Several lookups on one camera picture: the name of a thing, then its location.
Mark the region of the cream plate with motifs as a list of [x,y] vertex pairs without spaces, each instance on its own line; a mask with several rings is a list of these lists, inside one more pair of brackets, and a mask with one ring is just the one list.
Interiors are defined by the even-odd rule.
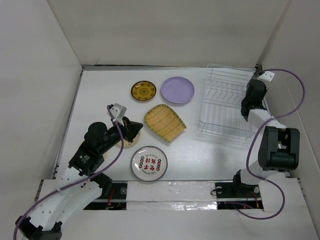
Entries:
[[127,140],[124,139],[124,140],[123,140],[123,147],[124,147],[125,149],[127,149],[127,148],[131,148],[131,147],[133,147],[134,145],[136,145],[136,144],[138,143],[139,139],[140,139],[140,135],[141,135],[141,132],[139,131],[138,134],[136,135],[136,137],[133,139],[132,142],[129,142],[129,141],[127,141]]

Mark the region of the bamboo weave pattern tray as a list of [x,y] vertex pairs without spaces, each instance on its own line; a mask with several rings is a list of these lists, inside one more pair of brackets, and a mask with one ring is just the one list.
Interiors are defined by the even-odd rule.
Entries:
[[149,109],[143,120],[153,133],[168,144],[175,141],[187,129],[181,117],[164,103]]

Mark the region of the white plate red characters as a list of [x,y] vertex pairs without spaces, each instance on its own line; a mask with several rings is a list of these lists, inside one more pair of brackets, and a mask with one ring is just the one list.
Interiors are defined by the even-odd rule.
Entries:
[[146,183],[155,182],[165,175],[168,158],[160,148],[144,146],[131,157],[130,169],[138,180]]

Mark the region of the black floral square plate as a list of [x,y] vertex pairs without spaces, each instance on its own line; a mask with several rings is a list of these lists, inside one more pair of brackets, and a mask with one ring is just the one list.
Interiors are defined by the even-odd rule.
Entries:
[[254,79],[258,78],[258,77],[262,74],[262,72],[263,72],[262,64],[261,64],[261,63],[257,63],[257,64],[255,65],[255,72],[254,72],[254,74],[253,74],[252,77],[253,77]]

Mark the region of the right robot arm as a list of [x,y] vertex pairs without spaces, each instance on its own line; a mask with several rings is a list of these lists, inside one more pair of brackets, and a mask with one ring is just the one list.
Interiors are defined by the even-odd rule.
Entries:
[[274,76],[271,71],[254,75],[241,101],[241,115],[257,128],[256,134],[262,139],[257,160],[247,163],[232,179],[231,191],[237,197],[253,191],[267,177],[295,170],[299,165],[300,131],[281,124],[263,105]]

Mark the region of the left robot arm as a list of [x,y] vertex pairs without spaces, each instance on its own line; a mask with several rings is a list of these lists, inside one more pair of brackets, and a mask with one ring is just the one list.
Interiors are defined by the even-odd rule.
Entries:
[[107,198],[112,191],[112,179],[98,170],[104,154],[125,141],[132,142],[143,128],[140,122],[127,117],[112,118],[113,126],[94,122],[84,135],[84,141],[71,158],[55,190],[35,202],[15,222],[13,239],[18,233],[28,240],[59,240],[63,226],[74,214],[82,211],[96,198]]

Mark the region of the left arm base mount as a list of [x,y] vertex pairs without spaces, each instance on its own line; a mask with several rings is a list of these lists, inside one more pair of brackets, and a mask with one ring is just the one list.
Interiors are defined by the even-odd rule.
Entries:
[[98,211],[122,211],[127,209],[127,181],[114,181],[112,187],[108,193],[101,195],[90,204],[88,204],[84,210]]

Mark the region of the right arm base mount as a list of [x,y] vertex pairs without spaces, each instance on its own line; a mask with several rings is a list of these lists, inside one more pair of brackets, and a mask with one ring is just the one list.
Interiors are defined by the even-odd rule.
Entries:
[[210,194],[216,197],[218,210],[264,208],[259,186],[241,183],[238,175],[232,181],[216,182]]

